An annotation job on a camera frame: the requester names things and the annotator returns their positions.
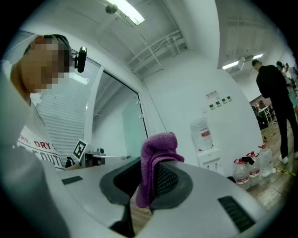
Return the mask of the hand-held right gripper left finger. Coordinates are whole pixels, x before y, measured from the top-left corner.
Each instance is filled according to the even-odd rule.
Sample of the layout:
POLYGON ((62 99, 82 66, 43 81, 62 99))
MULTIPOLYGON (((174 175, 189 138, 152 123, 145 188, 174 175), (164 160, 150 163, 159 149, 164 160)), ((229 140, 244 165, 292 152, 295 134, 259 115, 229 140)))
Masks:
POLYGON ((46 181, 70 230, 132 230, 130 199, 140 183, 140 160, 58 172, 46 181))

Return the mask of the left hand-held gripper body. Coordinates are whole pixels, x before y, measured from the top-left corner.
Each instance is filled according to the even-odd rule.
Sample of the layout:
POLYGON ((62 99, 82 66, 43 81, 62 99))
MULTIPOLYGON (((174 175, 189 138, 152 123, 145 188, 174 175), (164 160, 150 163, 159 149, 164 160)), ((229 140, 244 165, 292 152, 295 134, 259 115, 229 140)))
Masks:
POLYGON ((74 158, 86 167, 86 164, 92 163, 92 166, 99 165, 98 161, 101 157, 105 156, 103 148, 96 148, 88 142, 79 139, 73 150, 74 158))

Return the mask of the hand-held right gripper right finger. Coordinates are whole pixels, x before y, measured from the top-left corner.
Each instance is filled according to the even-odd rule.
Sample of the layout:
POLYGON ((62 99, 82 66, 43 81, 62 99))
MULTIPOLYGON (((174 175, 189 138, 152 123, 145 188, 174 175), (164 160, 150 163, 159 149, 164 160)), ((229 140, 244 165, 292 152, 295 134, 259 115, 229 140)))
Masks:
POLYGON ((178 161, 161 165, 190 177, 178 183, 190 193, 175 208, 153 210, 139 238, 237 238, 266 215, 253 196, 225 176, 178 161))

